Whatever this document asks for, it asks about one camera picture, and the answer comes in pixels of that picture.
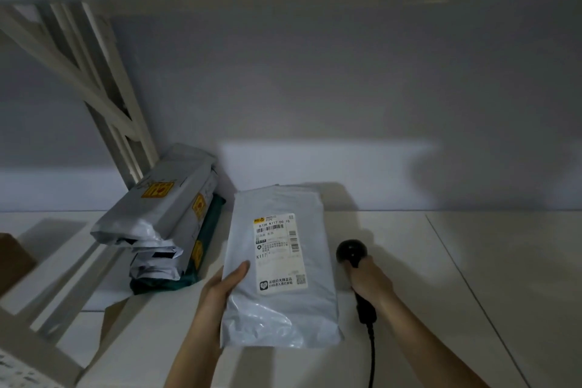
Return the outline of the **white printed paper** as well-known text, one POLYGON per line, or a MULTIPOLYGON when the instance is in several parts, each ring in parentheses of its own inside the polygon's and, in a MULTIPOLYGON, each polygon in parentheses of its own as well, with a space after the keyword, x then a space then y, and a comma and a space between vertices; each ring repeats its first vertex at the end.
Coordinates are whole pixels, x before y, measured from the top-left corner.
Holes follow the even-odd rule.
POLYGON ((66 388, 0 350, 0 388, 66 388))

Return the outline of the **crumpled grey parcel bag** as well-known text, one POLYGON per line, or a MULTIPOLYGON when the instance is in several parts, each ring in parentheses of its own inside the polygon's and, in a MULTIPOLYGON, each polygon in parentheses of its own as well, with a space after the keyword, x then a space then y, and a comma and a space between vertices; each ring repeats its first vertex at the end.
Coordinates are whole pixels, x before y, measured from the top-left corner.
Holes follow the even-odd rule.
POLYGON ((212 204, 218 174, 211 169, 204 185, 170 234, 170 246, 139 247, 129 268, 130 288, 134 294, 178 289, 194 281, 193 252, 204 254, 198 240, 200 230, 212 204))

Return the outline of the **person's right hand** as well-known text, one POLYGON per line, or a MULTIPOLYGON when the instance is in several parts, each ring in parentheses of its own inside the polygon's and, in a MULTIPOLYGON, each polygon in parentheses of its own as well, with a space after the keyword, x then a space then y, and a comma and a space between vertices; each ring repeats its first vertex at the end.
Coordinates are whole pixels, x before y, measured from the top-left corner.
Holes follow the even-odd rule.
POLYGON ((343 267, 354 292, 381 312, 395 298, 393 283, 370 255, 361 258, 357 266, 344 262, 343 267))

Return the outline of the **brown cardboard box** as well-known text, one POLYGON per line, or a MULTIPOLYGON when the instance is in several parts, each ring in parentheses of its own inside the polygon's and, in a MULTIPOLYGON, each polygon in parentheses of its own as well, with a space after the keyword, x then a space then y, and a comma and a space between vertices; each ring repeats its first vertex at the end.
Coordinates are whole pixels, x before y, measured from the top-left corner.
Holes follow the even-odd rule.
POLYGON ((37 266, 37 261, 18 240, 0 232, 0 298, 37 266))

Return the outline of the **person's right forearm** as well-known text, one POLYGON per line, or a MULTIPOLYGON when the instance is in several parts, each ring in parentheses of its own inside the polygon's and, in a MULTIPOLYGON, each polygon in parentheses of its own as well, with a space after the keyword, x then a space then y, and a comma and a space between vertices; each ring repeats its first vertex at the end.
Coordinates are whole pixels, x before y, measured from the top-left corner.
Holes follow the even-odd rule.
POLYGON ((400 349, 424 388, 490 388, 395 293, 381 296, 375 308, 390 324, 400 349))

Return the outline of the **grey parcel bag with label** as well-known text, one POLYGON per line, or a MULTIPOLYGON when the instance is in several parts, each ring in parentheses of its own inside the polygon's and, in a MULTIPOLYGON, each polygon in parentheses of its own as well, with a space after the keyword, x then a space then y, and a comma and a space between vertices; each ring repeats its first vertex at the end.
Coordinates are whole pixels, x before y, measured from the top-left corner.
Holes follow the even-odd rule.
POLYGON ((230 292, 221 347, 327 348, 343 340, 319 191, 267 186, 235 194, 223 276, 250 269, 230 292))

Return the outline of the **dark green parcel bag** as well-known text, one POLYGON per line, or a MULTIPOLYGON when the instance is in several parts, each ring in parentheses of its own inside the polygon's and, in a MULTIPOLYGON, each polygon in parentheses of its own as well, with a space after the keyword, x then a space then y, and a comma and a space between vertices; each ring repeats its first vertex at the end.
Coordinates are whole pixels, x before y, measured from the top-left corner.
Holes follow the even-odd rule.
POLYGON ((213 198, 207 210, 207 214, 194 243, 193 251, 190 256, 186 271, 182 273, 179 280, 166 280, 148 277, 131 279, 129 287, 134 296, 177 291, 186 287, 190 287, 200 281, 201 278, 199 273, 209 250, 209 246, 212 243, 212 238, 214 237, 219 218, 222 214, 222 208, 225 203, 226 200, 222 196, 217 193, 213 194, 213 198))

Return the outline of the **person's left forearm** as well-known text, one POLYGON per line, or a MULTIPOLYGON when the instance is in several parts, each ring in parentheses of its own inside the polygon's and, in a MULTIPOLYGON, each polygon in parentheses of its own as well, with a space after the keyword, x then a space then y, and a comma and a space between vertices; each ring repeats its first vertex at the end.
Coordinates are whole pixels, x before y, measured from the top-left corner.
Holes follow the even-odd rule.
POLYGON ((163 388, 211 388, 222 354, 219 324, 199 314, 194 317, 163 388))

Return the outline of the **black barcode scanner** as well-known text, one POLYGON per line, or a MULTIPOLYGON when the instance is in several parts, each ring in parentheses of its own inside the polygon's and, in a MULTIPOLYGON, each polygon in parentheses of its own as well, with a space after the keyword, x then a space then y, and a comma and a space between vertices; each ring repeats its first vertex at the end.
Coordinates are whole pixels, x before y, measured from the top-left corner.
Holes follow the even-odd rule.
MULTIPOLYGON (((338 263, 348 262, 353 268, 358 268, 360 260, 368 256, 367 247, 358 239, 347 239, 342 241, 336 249, 336 259, 338 263)), ((375 308, 358 293, 354 293, 356 299, 356 310, 360 323, 367 328, 373 328, 377 320, 375 308)))

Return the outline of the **person's left hand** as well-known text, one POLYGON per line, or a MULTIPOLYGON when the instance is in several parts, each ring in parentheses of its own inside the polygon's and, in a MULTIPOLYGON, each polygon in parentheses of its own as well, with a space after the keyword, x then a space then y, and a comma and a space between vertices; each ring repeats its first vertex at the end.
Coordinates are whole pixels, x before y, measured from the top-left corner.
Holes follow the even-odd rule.
POLYGON ((218 269, 206 282, 200 294, 194 320, 196 325, 206 334, 218 335, 229 297, 223 292, 223 278, 228 275, 224 275, 223 271, 224 266, 218 269))

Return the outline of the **grey parcel bag yellow sticker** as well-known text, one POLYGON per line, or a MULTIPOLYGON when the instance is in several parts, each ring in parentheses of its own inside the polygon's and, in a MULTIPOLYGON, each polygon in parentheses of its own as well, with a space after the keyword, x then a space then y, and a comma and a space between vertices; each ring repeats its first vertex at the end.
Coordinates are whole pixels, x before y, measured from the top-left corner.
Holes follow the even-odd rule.
POLYGON ((100 244, 163 246, 191 208, 208 179, 216 156, 183 143, 174 144, 151 171, 92 227, 100 244))

